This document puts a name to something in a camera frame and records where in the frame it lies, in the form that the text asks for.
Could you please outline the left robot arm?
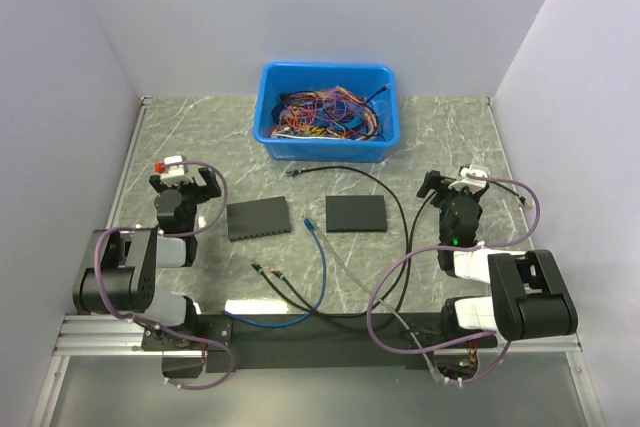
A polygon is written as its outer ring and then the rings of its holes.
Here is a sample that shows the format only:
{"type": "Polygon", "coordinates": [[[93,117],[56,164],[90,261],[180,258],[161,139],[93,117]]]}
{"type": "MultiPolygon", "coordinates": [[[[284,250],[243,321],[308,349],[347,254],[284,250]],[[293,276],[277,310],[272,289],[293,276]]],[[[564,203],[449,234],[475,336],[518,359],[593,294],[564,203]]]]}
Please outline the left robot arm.
{"type": "Polygon", "coordinates": [[[200,339],[198,308],[189,297],[158,287],[156,271],[193,265],[197,235],[212,227],[198,225],[198,206],[220,198],[225,207],[228,186],[214,166],[180,156],[155,170],[149,183],[156,193],[157,224],[94,231],[74,283],[73,304],[83,314],[166,327],[167,339],[187,349],[200,339]]]}

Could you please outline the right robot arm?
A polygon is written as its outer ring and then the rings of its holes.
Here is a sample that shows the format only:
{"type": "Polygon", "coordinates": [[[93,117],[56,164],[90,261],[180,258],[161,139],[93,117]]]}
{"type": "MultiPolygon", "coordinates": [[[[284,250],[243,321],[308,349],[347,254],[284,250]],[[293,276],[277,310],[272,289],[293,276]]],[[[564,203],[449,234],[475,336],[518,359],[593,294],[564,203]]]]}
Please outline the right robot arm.
{"type": "Polygon", "coordinates": [[[501,186],[521,203],[526,198],[538,202],[526,184],[495,178],[486,171],[463,166],[457,178],[437,170],[425,174],[417,196],[432,195],[430,203],[439,209],[438,264],[448,276],[486,284],[490,294],[452,301],[450,315],[440,321],[440,334],[452,346],[461,346],[475,331],[498,333],[514,342],[548,337],[571,336],[578,328],[578,312],[553,254],[544,249],[516,250],[538,226],[534,222],[520,239],[485,243],[477,238],[483,209],[480,199],[491,186],[501,186]]]}

